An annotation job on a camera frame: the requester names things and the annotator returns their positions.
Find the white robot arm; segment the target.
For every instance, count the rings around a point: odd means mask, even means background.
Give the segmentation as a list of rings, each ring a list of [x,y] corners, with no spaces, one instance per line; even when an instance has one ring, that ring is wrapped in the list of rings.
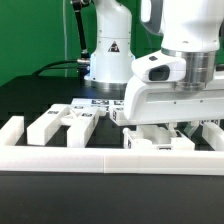
[[[119,126],[224,119],[224,71],[216,69],[224,0],[141,0],[140,20],[163,37],[161,49],[136,59],[131,15],[116,0],[92,0],[97,47],[85,81],[126,86],[124,106],[110,109]]]

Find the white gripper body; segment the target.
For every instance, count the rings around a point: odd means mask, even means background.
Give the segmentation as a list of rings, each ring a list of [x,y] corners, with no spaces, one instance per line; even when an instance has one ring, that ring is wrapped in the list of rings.
[[[224,119],[215,52],[157,51],[132,63],[124,115],[135,125]]]

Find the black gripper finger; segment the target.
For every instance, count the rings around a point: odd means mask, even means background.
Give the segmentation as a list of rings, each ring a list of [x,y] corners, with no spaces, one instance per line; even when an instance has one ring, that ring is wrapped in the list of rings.
[[[199,127],[198,121],[191,121],[185,127],[184,132],[186,133],[188,137],[191,137],[198,127]]]
[[[176,123],[167,123],[166,127],[170,131],[172,137],[177,136],[177,133],[176,133],[176,130],[175,130],[175,128],[177,127]]]

